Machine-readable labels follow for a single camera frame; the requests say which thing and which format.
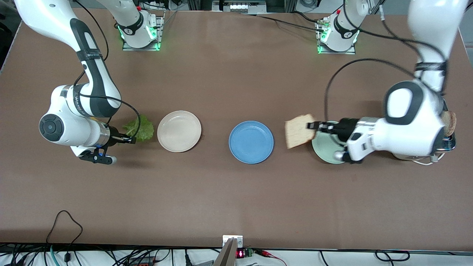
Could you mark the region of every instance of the white plate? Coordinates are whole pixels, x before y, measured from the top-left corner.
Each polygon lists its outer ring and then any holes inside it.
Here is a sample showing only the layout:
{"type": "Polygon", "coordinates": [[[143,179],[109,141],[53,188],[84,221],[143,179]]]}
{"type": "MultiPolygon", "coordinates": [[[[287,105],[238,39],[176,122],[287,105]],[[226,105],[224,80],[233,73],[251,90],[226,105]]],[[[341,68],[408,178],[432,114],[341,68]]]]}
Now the white plate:
{"type": "Polygon", "coordinates": [[[199,141],[202,127],[199,119],[187,111],[166,115],[158,126],[158,141],[168,151],[188,151],[199,141]]]}
{"type": "MultiPolygon", "coordinates": [[[[332,123],[338,124],[337,121],[329,121],[332,123]]],[[[344,161],[337,160],[333,157],[333,154],[336,151],[343,150],[345,142],[341,142],[337,136],[330,136],[329,133],[324,133],[318,131],[315,133],[315,139],[312,140],[312,148],[314,148],[315,153],[324,161],[332,164],[341,164],[344,161]]]]}

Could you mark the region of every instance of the wire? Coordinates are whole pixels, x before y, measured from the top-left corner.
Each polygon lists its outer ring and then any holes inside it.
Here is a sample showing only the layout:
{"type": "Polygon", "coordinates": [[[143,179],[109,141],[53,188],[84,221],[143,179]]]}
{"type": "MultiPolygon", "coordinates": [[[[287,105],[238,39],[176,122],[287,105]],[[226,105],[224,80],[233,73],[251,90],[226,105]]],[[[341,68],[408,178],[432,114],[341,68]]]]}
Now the wire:
{"type": "Polygon", "coordinates": [[[271,255],[271,258],[278,259],[278,260],[280,260],[280,261],[282,261],[282,262],[284,263],[284,266],[288,266],[284,260],[282,260],[282,259],[280,259],[280,258],[278,258],[278,257],[276,257],[276,256],[274,256],[274,255],[271,255]]]}
{"type": "Polygon", "coordinates": [[[335,12],[337,12],[337,10],[341,9],[342,7],[343,7],[343,4],[342,4],[341,6],[339,6],[337,9],[335,9],[335,11],[332,12],[332,14],[335,13],[335,12]]]}
{"type": "Polygon", "coordinates": [[[33,258],[31,259],[31,261],[28,262],[27,266],[33,265],[33,262],[35,261],[35,258],[36,258],[36,256],[39,254],[39,252],[40,252],[40,251],[38,250],[38,251],[35,253],[35,255],[34,255],[33,258]]]}
{"type": "Polygon", "coordinates": [[[345,12],[345,1],[346,0],[343,0],[343,11],[345,13],[345,17],[347,18],[348,22],[350,23],[350,25],[352,27],[354,27],[355,29],[359,30],[360,32],[363,32],[363,33],[366,33],[368,35],[372,35],[372,36],[376,36],[376,37],[380,37],[380,38],[385,38],[385,39],[391,39],[391,40],[397,40],[397,41],[406,41],[406,42],[410,42],[410,43],[416,43],[416,44],[421,44],[421,45],[424,45],[424,46],[427,46],[429,48],[431,48],[432,50],[434,50],[435,52],[437,52],[441,57],[442,59],[444,60],[444,62],[447,62],[447,57],[443,54],[443,52],[438,49],[436,46],[433,46],[431,44],[428,44],[426,42],[422,42],[422,41],[417,41],[417,40],[414,40],[414,39],[407,39],[407,38],[400,38],[400,37],[393,37],[393,36],[388,36],[388,35],[382,35],[382,34],[377,34],[377,33],[374,33],[374,32],[370,32],[370,31],[367,31],[367,30],[364,30],[362,29],[361,27],[357,27],[355,26],[352,21],[348,18],[348,16],[346,15],[346,12],[345,12]]]}
{"type": "Polygon", "coordinates": [[[169,250],[167,251],[167,254],[166,254],[166,256],[164,256],[164,258],[159,259],[159,260],[156,260],[156,255],[158,254],[158,252],[159,252],[159,250],[156,251],[156,254],[154,255],[154,260],[153,260],[153,261],[154,261],[155,263],[156,263],[156,262],[161,262],[161,261],[165,260],[165,259],[167,258],[167,256],[169,256],[169,253],[171,252],[171,249],[169,249],[169,250]]]}
{"type": "Polygon", "coordinates": [[[311,18],[307,17],[304,13],[299,12],[299,11],[293,11],[293,12],[291,12],[291,13],[299,14],[299,15],[301,15],[305,20],[310,21],[310,22],[313,22],[313,23],[317,23],[318,20],[321,20],[321,19],[311,19],[311,18]]]}
{"type": "Polygon", "coordinates": [[[100,26],[100,24],[98,23],[98,21],[95,19],[94,15],[92,15],[92,13],[90,13],[90,11],[84,7],[80,2],[79,0],[73,0],[74,2],[78,3],[91,17],[92,19],[95,21],[95,24],[97,24],[97,27],[98,29],[100,30],[100,33],[102,33],[102,36],[104,37],[104,40],[105,40],[105,45],[107,47],[107,53],[105,54],[105,58],[104,58],[104,61],[107,60],[108,58],[108,53],[109,53],[109,49],[108,49],[108,41],[107,41],[107,37],[105,37],[105,33],[104,31],[102,30],[102,27],[100,26]]]}
{"type": "Polygon", "coordinates": [[[348,62],[348,63],[344,64],[341,68],[339,68],[335,72],[335,74],[333,74],[333,76],[330,78],[330,80],[327,84],[327,87],[325,88],[325,96],[324,96],[324,119],[325,119],[325,121],[329,121],[329,119],[328,119],[328,93],[329,93],[330,86],[332,85],[333,80],[335,79],[337,74],[340,73],[347,66],[349,66],[351,64],[354,64],[356,62],[362,62],[362,61],[373,61],[373,62],[383,63],[383,64],[389,65],[393,68],[396,68],[397,70],[399,70],[399,71],[409,75],[410,77],[416,79],[415,75],[413,73],[411,73],[409,70],[407,70],[404,67],[399,66],[399,65],[397,65],[393,62],[387,61],[387,60],[378,59],[378,58],[361,58],[361,59],[356,59],[356,60],[353,60],[351,62],[348,62]]]}
{"type": "MultiPolygon", "coordinates": [[[[95,21],[95,24],[97,24],[97,27],[98,27],[98,29],[100,30],[100,33],[102,33],[102,36],[103,36],[103,38],[104,38],[104,40],[105,40],[105,46],[106,46],[106,48],[107,48],[107,52],[106,52],[106,54],[105,54],[104,61],[107,60],[108,55],[109,55],[108,40],[107,40],[107,37],[105,36],[104,31],[102,30],[102,27],[100,26],[100,24],[98,23],[98,21],[95,19],[94,15],[92,15],[92,13],[90,13],[90,11],[89,11],[86,7],[84,7],[84,5],[82,5],[82,4],[79,2],[79,0],[73,0],[73,1],[76,2],[76,3],[78,3],[78,4],[92,17],[92,19],[95,21]]],[[[85,70],[83,70],[82,73],[79,75],[79,77],[77,77],[77,79],[76,79],[76,81],[74,82],[74,85],[73,85],[73,86],[76,86],[76,85],[77,85],[77,83],[78,83],[79,80],[84,76],[85,73],[86,73],[85,70]]]]}
{"type": "Polygon", "coordinates": [[[378,249],[378,250],[375,251],[375,256],[376,256],[376,258],[379,259],[380,261],[390,262],[390,263],[391,263],[391,266],[394,266],[394,262],[395,262],[395,261],[396,261],[396,262],[403,262],[403,261],[407,261],[407,260],[409,260],[409,259],[411,258],[411,254],[409,253],[409,251],[401,251],[400,253],[407,254],[407,257],[406,257],[406,258],[402,258],[402,259],[392,259],[386,251],[380,250],[380,249],[378,249]],[[387,257],[387,259],[380,258],[380,257],[378,256],[378,252],[383,253],[383,254],[387,257]]]}
{"type": "Polygon", "coordinates": [[[51,234],[52,234],[52,232],[53,232],[53,230],[54,230],[54,227],[56,226],[56,223],[57,223],[57,221],[58,221],[59,215],[60,215],[61,213],[67,213],[67,215],[69,215],[69,218],[70,218],[76,225],[78,225],[78,226],[80,227],[80,232],[79,232],[79,234],[76,236],[76,238],[74,238],[74,240],[72,240],[72,242],[69,244],[69,246],[72,245],[72,244],[80,237],[80,235],[82,234],[82,232],[83,232],[83,230],[84,230],[84,228],[82,227],[82,225],[80,225],[80,223],[78,223],[78,222],[72,217],[72,215],[71,215],[68,211],[66,211],[66,210],[59,211],[58,214],[56,214],[56,219],[54,219],[53,227],[51,227],[51,230],[49,231],[48,236],[46,237],[46,244],[50,244],[50,243],[49,243],[49,238],[51,237],[51,234]]]}
{"type": "MultiPolygon", "coordinates": [[[[381,16],[382,16],[382,19],[381,19],[381,23],[383,24],[385,30],[390,34],[392,35],[393,37],[397,37],[399,38],[399,36],[394,33],[389,27],[388,25],[386,24],[386,20],[383,19],[384,18],[384,12],[383,12],[383,5],[380,6],[380,10],[381,10],[381,16]]],[[[406,45],[407,47],[411,48],[416,54],[417,56],[420,58],[420,61],[421,62],[424,62],[424,56],[419,52],[419,50],[417,49],[417,47],[415,47],[414,45],[406,42],[406,41],[403,41],[403,40],[399,40],[401,43],[403,43],[404,45],[406,45]]],[[[422,77],[424,76],[424,71],[421,70],[420,71],[420,76],[419,76],[419,79],[422,79],[422,77]]]]}
{"type": "Polygon", "coordinates": [[[322,260],[324,261],[325,266],[328,266],[328,263],[327,263],[327,261],[325,260],[324,254],[322,253],[321,250],[319,250],[319,252],[320,252],[320,256],[322,257],[322,260]]]}
{"type": "Polygon", "coordinates": [[[143,3],[149,5],[150,7],[155,7],[155,8],[160,8],[160,9],[169,10],[169,8],[167,8],[167,7],[160,7],[160,6],[151,5],[151,4],[148,4],[147,2],[143,2],[143,3]]]}
{"type": "Polygon", "coordinates": [[[79,266],[82,266],[82,263],[79,260],[79,257],[77,256],[77,252],[74,251],[74,255],[76,256],[77,263],[79,263],[79,266]]]}
{"type": "MultiPolygon", "coordinates": [[[[443,157],[444,155],[445,155],[445,153],[440,154],[437,160],[442,159],[442,157],[443,157]]],[[[414,161],[412,161],[412,162],[415,162],[415,163],[417,163],[417,164],[424,165],[424,166],[428,166],[428,165],[433,164],[433,162],[423,163],[423,162],[419,162],[418,160],[414,160],[414,161]]]]}
{"type": "Polygon", "coordinates": [[[110,100],[114,100],[114,101],[117,101],[117,102],[121,102],[122,104],[128,106],[129,108],[131,108],[136,116],[138,117],[138,127],[136,128],[136,131],[135,133],[133,134],[133,136],[131,136],[130,138],[128,138],[128,140],[131,140],[132,138],[136,137],[136,135],[138,134],[138,131],[140,130],[140,127],[141,127],[141,116],[140,116],[140,113],[133,107],[131,106],[129,103],[123,101],[123,100],[120,100],[118,98],[114,98],[114,97],[110,97],[110,96],[100,96],[100,95],[85,95],[85,94],[82,94],[79,92],[79,96],[82,96],[82,97],[87,97],[87,98],[101,98],[101,99],[110,99],[110,100]]]}
{"type": "Polygon", "coordinates": [[[279,19],[276,19],[276,18],[269,18],[269,17],[263,17],[263,16],[257,16],[257,17],[258,17],[258,18],[265,18],[265,19],[274,20],[274,21],[276,21],[276,22],[281,22],[281,23],[284,23],[284,24],[287,24],[287,25],[291,25],[291,26],[294,26],[294,27],[299,27],[299,28],[310,29],[310,30],[314,30],[314,31],[318,31],[318,32],[323,32],[323,30],[321,30],[321,29],[306,27],[306,26],[302,26],[302,25],[290,23],[290,22],[287,22],[287,21],[279,20],[279,19]]]}

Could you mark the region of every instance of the blue plate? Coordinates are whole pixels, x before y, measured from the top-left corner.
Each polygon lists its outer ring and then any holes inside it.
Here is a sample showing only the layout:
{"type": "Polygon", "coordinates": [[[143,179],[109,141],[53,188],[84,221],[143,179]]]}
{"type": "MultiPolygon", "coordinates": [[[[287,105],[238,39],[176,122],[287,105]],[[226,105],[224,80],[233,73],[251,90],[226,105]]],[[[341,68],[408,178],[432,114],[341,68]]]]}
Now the blue plate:
{"type": "Polygon", "coordinates": [[[245,121],[232,130],[228,145],[239,161],[255,164],[269,157],[274,139],[267,126],[257,121],[245,121]]]}

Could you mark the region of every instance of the green led light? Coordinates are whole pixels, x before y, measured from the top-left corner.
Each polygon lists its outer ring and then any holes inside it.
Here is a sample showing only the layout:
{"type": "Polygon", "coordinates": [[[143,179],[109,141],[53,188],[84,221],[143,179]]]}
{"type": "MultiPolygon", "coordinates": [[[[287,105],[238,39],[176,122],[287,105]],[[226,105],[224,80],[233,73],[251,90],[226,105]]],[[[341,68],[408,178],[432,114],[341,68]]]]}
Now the green led light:
{"type": "Polygon", "coordinates": [[[120,26],[117,26],[118,27],[118,31],[120,32],[120,36],[122,37],[122,39],[124,40],[125,37],[123,36],[123,32],[122,32],[122,29],[120,29],[120,26]]]}
{"type": "Polygon", "coordinates": [[[146,26],[146,31],[148,31],[149,37],[151,39],[156,39],[156,30],[154,28],[146,26]]]}
{"type": "Polygon", "coordinates": [[[355,44],[357,38],[358,38],[359,31],[355,34],[355,39],[353,39],[353,44],[355,44]]]}
{"type": "Polygon", "coordinates": [[[330,35],[330,27],[327,27],[327,29],[324,31],[324,33],[322,33],[322,41],[326,42],[327,39],[328,39],[328,36],[330,35]]]}

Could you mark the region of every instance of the plate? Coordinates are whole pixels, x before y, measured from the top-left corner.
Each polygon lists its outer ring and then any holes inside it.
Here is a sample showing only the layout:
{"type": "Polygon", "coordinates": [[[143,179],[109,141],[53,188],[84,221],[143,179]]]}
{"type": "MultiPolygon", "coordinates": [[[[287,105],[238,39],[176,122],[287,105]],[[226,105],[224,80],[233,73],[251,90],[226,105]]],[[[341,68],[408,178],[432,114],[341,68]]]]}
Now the plate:
{"type": "Polygon", "coordinates": [[[267,126],[257,121],[245,121],[232,130],[228,145],[239,161],[256,164],[271,155],[274,139],[267,126]]]}
{"type": "Polygon", "coordinates": [[[333,135],[333,138],[329,133],[324,133],[318,131],[315,134],[315,138],[312,140],[312,148],[314,148],[315,153],[320,159],[332,163],[332,164],[341,164],[344,161],[336,160],[333,157],[333,153],[336,151],[343,150],[339,144],[345,146],[347,143],[341,142],[336,135],[333,135]]]}
{"type": "Polygon", "coordinates": [[[158,126],[158,141],[168,151],[184,152],[199,141],[202,127],[199,119],[187,111],[166,115],[158,126]]]}

